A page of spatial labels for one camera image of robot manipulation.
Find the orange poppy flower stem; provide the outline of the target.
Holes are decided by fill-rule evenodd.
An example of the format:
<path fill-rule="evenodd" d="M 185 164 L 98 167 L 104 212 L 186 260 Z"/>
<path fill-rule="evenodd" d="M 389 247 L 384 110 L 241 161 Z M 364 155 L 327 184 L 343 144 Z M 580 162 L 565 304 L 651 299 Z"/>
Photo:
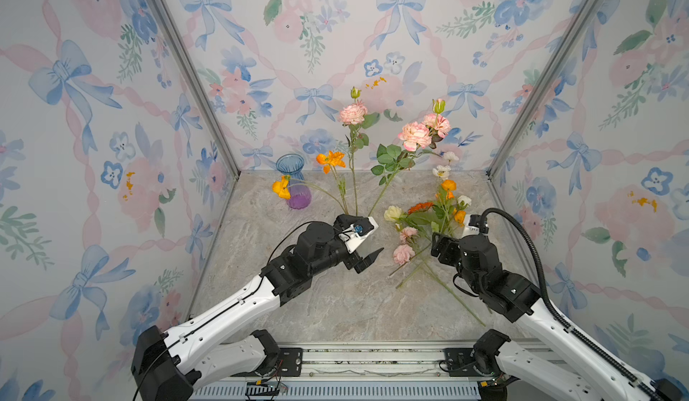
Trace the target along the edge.
<path fill-rule="evenodd" d="M 341 195 L 339 191 L 337 191 L 337 187 L 335 186 L 335 183 L 333 181 L 328 181 L 325 177 L 324 173 L 320 173 L 319 171 L 308 171 L 307 170 L 307 161 L 306 158 L 303 156 L 303 159 L 305 160 L 305 166 L 303 168 L 303 177 L 305 178 L 305 182 L 307 186 L 310 189 L 311 192 L 311 202 L 314 200 L 315 197 L 317 198 L 324 198 L 328 200 L 328 203 L 334 204 L 335 208 L 339 213 L 349 213 L 348 205 L 346 204 L 345 199 Z M 275 170 L 278 172 L 279 177 L 276 179 L 276 181 L 272 185 L 272 191 L 274 184 L 281 180 L 281 173 L 276 169 L 276 161 L 275 161 Z"/>

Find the pink carnation single stem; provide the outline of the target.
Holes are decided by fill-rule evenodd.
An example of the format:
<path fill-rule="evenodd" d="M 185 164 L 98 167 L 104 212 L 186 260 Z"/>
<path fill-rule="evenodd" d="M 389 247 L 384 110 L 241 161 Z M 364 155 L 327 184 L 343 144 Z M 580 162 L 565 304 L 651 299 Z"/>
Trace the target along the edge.
<path fill-rule="evenodd" d="M 346 166 L 349 167 L 352 175 L 353 198 L 355 199 L 355 215 L 358 216 L 359 200 L 356 181 L 355 154 L 357 151 L 363 150 L 366 146 L 369 146 L 370 139 L 364 130 L 371 128 L 379 119 L 380 114 L 378 112 L 369 111 L 362 100 L 361 89 L 354 86 L 350 90 L 350 98 L 352 99 L 352 102 L 346 107 L 342 108 L 338 114 L 338 120 L 348 130 L 348 135 L 346 137 L 348 162 L 346 163 Z"/>

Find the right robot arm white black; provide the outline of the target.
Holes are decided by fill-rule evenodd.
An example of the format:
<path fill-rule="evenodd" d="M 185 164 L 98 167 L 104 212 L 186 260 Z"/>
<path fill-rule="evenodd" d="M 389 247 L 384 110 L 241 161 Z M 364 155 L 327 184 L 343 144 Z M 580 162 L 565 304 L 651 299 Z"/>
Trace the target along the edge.
<path fill-rule="evenodd" d="M 531 356 L 516 341 L 491 329 L 473 346 L 473 365 L 485 374 L 507 374 L 561 400 L 680 400 L 681 388 L 653 379 L 590 339 L 560 315 L 539 288 L 502 267 L 498 250 L 484 234 L 432 237 L 433 257 L 452 266 L 470 293 L 495 313 L 529 331 L 572 370 Z"/>

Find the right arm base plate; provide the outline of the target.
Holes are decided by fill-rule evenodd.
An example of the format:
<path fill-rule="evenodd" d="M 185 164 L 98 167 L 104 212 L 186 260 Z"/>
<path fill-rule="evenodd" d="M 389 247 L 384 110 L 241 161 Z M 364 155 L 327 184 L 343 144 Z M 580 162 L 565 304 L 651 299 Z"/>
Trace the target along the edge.
<path fill-rule="evenodd" d="M 473 348 L 446 348 L 439 361 L 442 372 L 450 377 L 476 377 L 493 379 L 501 373 L 491 354 Z"/>

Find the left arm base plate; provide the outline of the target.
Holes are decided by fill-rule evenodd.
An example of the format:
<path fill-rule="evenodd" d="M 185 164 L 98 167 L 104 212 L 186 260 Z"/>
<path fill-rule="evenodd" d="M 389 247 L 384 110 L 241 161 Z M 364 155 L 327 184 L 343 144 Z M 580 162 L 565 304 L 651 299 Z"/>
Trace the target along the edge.
<path fill-rule="evenodd" d="M 302 348 L 280 348 L 278 354 L 269 354 L 267 359 L 253 372 L 241 372 L 234 377 L 264 378 L 300 377 L 303 369 Z"/>

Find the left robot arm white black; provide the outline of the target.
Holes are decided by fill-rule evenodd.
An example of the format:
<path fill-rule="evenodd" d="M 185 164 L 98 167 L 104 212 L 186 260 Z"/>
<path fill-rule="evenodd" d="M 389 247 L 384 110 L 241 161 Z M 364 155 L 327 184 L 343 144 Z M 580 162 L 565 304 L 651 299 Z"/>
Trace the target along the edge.
<path fill-rule="evenodd" d="M 371 216 L 348 214 L 334 223 L 302 223 L 292 230 L 296 242 L 279 241 L 265 266 L 236 293 L 177 326 L 144 331 L 131 364 L 134 399 L 188 400 L 226 377 L 277 378 L 289 365 L 268 331 L 255 330 L 235 343 L 229 338 L 306 292 L 314 277 L 330 268 L 364 272 L 380 252 L 363 257 L 357 250 L 378 228 Z"/>

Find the pink rose stem with leaves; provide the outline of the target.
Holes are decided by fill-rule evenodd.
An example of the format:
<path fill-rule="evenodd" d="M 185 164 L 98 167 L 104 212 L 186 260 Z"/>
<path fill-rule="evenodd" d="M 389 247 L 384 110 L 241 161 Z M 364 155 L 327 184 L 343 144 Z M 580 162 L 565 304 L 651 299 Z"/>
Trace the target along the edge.
<path fill-rule="evenodd" d="M 383 187 L 372 205 L 368 216 L 372 216 L 378 203 L 385 195 L 394 178 L 405 170 L 416 165 L 416 160 L 423 155 L 433 154 L 437 146 L 450 134 L 450 121 L 443 115 L 446 101 L 432 101 L 432 110 L 421 121 L 405 124 L 398 134 L 400 145 L 379 145 L 376 151 L 376 164 L 371 173 L 380 178 Z"/>

